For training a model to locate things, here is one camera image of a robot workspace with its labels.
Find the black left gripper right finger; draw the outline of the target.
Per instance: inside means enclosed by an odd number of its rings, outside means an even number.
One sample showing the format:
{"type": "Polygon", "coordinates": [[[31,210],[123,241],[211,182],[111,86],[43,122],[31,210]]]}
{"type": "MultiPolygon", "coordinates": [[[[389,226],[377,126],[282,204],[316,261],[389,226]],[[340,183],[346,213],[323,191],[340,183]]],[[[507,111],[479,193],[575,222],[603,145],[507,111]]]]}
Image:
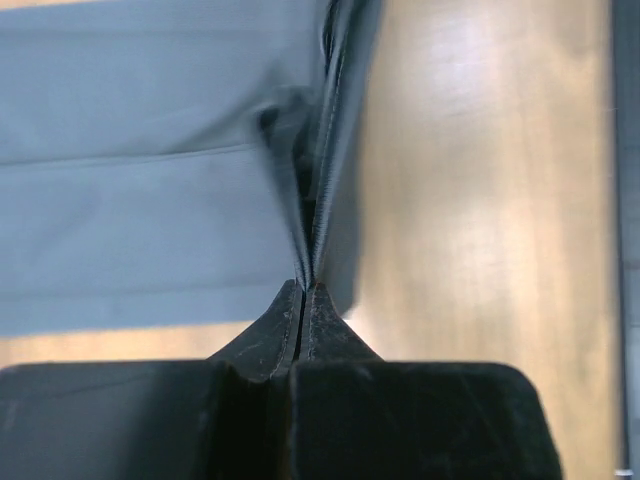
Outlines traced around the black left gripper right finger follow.
{"type": "Polygon", "coordinates": [[[289,374],[293,479],[559,479],[538,393],[512,366],[380,359],[324,286],[289,374]]]}

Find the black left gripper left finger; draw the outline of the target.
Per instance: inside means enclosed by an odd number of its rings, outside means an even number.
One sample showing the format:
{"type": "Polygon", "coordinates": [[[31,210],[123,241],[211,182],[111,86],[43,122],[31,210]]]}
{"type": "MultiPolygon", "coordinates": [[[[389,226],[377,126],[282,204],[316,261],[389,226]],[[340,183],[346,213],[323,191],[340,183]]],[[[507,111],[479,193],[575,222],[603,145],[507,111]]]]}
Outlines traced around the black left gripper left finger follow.
{"type": "Polygon", "coordinates": [[[269,479],[272,388],[305,295],[287,281],[213,356],[22,364],[1,372],[5,479],[269,479]]]}

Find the grey t shirt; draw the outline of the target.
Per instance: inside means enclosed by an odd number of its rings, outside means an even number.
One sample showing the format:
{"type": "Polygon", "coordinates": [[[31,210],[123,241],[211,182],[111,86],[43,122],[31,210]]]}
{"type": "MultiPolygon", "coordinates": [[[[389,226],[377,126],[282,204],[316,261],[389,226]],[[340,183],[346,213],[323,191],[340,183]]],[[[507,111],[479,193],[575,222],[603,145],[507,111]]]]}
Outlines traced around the grey t shirt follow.
{"type": "Polygon", "coordinates": [[[1,332],[354,301],[378,1],[90,1],[1,14],[1,332]]]}

